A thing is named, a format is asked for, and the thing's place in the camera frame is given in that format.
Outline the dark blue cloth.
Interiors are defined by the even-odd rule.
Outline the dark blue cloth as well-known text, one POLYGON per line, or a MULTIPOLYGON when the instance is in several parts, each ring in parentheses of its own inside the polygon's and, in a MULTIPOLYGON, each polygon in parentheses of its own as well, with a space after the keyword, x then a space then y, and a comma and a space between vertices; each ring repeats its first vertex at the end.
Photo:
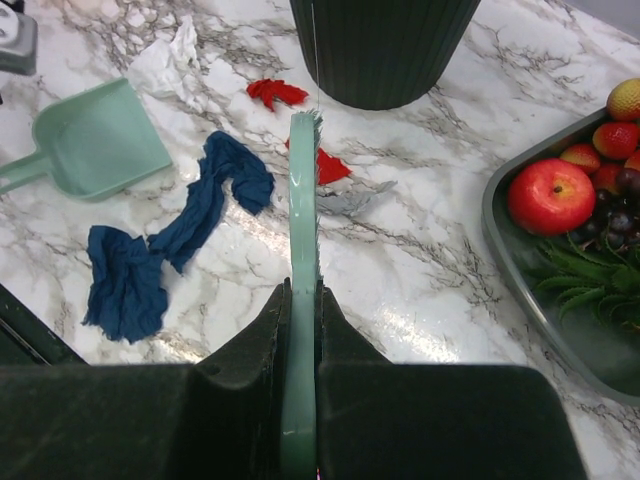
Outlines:
POLYGON ((93 283, 82 323, 99 328, 110 341, 133 344, 161 330, 169 305, 162 266, 167 262, 181 274, 205 244, 222 217, 225 182, 254 216, 271 204, 274 177, 245 145, 216 131, 203 150, 199 179, 188 185, 183 210, 159 233, 133 238, 105 225, 89 231, 93 283))

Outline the green plastic dustpan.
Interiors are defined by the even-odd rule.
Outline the green plastic dustpan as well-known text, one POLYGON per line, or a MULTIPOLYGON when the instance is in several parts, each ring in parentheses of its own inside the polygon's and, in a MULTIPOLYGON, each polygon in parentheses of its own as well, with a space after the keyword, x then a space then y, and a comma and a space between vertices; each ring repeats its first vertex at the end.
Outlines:
POLYGON ((1 167, 3 194, 46 176, 68 197, 102 201, 172 165, 125 78, 49 105, 32 138, 32 154, 1 167))

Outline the red paper scrap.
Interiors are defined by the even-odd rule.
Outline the red paper scrap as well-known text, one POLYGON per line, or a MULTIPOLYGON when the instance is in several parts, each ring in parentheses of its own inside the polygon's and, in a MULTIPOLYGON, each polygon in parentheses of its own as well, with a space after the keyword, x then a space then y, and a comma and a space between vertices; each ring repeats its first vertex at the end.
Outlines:
POLYGON ((285 83, 283 80, 262 79, 250 83, 246 87, 247 94, 252 99, 260 99, 263 105, 274 112, 276 100, 289 106, 301 105, 309 94, 296 86, 285 83))
POLYGON ((316 185, 324 186, 348 177, 352 170, 340 158, 329 155, 321 147, 314 147, 316 185))

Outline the grey paper scrap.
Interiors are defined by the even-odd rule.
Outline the grey paper scrap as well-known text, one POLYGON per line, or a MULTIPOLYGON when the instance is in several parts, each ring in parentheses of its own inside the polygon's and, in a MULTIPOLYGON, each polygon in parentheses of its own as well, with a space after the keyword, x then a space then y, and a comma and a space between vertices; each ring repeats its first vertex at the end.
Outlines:
POLYGON ((366 211, 374 201, 396 185, 396 181, 387 181, 375 187, 366 187, 363 191, 319 195, 316 208, 326 215, 354 217, 366 211))

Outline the green hand brush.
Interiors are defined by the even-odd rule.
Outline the green hand brush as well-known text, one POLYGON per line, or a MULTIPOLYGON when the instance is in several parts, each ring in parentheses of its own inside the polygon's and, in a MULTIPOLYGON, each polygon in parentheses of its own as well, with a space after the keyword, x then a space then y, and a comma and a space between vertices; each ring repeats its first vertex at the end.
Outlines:
POLYGON ((316 211, 317 156, 322 115, 291 117, 289 230, 291 318, 281 418, 280 468, 284 479, 314 479, 316 462, 315 316, 319 266, 316 211))

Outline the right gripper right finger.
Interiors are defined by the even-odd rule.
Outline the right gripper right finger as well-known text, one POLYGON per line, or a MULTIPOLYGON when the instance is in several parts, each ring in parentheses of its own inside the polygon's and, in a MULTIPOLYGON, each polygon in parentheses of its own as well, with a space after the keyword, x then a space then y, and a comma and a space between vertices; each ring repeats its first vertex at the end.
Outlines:
POLYGON ((317 373, 325 479, 583 479, 561 401, 517 365, 395 364, 324 289, 317 373))

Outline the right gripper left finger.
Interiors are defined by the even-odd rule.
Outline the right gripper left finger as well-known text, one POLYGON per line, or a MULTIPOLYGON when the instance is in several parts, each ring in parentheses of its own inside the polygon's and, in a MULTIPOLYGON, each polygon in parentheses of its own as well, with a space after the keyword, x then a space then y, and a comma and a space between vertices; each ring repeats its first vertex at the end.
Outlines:
POLYGON ((291 288, 195 363, 1 365, 5 479, 274 479, 291 288))

